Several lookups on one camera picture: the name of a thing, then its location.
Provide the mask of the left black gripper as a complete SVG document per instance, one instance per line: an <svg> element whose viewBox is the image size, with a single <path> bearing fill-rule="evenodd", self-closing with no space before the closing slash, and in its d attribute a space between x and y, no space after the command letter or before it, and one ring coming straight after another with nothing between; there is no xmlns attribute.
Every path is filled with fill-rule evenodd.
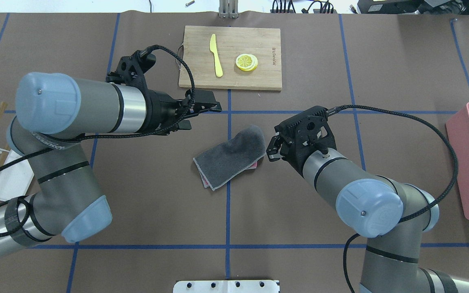
<svg viewBox="0 0 469 293"><path fill-rule="evenodd" d="M192 129L188 119L205 112L222 112L220 102L214 92L209 90L195 90L194 102L191 106L191 90L185 93L185 99L174 99L167 93L148 90L148 113L145 119L145 132L165 136L179 130Z"/></svg>

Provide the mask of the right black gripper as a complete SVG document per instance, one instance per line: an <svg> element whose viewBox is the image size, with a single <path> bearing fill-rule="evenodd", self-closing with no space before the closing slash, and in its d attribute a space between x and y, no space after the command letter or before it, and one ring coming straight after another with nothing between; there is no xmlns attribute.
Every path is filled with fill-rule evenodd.
<svg viewBox="0 0 469 293"><path fill-rule="evenodd" d="M270 162L280 159L287 161L299 175L303 176L303 167L307 158L321 148L336 149L335 136L306 135L287 138L276 132L266 148L266 155Z"/></svg>

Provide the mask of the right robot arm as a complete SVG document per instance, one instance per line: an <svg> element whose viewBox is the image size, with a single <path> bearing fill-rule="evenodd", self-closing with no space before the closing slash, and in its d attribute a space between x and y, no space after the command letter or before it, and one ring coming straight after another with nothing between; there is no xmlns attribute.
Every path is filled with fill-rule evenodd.
<svg viewBox="0 0 469 293"><path fill-rule="evenodd" d="M360 293L469 293L469 281L419 267L424 232L438 221L439 208L399 220L433 202L422 189L361 169L333 148L317 148L300 136L279 132L267 149L270 161L291 165L332 206L344 224L367 238Z"/></svg>

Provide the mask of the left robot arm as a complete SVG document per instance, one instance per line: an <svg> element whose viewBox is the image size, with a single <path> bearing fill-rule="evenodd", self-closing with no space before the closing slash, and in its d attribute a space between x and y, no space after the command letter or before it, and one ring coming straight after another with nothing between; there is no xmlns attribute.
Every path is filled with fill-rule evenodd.
<svg viewBox="0 0 469 293"><path fill-rule="evenodd" d="M80 143L100 138L169 135L190 130L188 119L221 112L212 91L188 90L183 99L140 82L106 82L32 72L19 82L15 118L7 129L11 150L27 161L40 187L0 204L0 258L57 235L76 243L112 222L105 193Z"/></svg>

